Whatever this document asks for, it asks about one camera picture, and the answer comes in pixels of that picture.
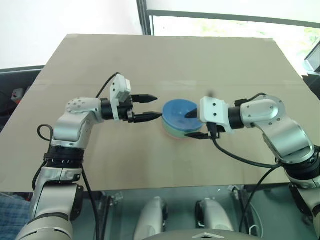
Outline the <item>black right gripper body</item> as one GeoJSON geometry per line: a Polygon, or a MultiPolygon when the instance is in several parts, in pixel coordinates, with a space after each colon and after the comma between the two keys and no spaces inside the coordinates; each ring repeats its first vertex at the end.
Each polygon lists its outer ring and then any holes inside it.
{"type": "Polygon", "coordinates": [[[221,127],[216,123],[208,122],[206,124],[208,135],[210,139],[219,139],[221,133],[221,127]]]}

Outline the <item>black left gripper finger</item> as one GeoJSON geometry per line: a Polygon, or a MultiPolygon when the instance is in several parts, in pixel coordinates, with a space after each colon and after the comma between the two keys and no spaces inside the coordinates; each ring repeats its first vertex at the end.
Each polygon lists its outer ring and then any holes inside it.
{"type": "Polygon", "coordinates": [[[144,112],[142,114],[135,114],[133,117],[133,122],[134,123],[150,122],[160,118],[161,116],[162,116],[162,113],[159,113],[159,112],[144,112]]]}
{"type": "Polygon", "coordinates": [[[131,96],[131,100],[133,103],[144,104],[156,101],[158,98],[150,94],[135,94],[131,96]]]}

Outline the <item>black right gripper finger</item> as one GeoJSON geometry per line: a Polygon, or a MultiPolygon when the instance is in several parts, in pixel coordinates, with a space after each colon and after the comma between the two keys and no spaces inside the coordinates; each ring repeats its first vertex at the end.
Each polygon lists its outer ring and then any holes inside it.
{"type": "Polygon", "coordinates": [[[185,136],[188,138],[193,138],[197,140],[207,140],[210,138],[208,133],[202,133],[202,132],[190,132],[185,134],[185,136]]]}
{"type": "Polygon", "coordinates": [[[188,112],[185,116],[185,118],[187,119],[199,119],[200,118],[200,111],[198,108],[195,108],[193,110],[191,110],[190,112],[188,112]]]}

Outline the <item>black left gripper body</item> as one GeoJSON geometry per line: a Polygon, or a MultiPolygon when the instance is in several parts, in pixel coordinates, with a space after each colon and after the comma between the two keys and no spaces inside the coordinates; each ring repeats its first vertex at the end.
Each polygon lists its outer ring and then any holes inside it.
{"type": "Polygon", "coordinates": [[[134,122],[133,100],[131,95],[129,95],[124,102],[119,102],[117,112],[120,120],[129,123],[134,122]]]}

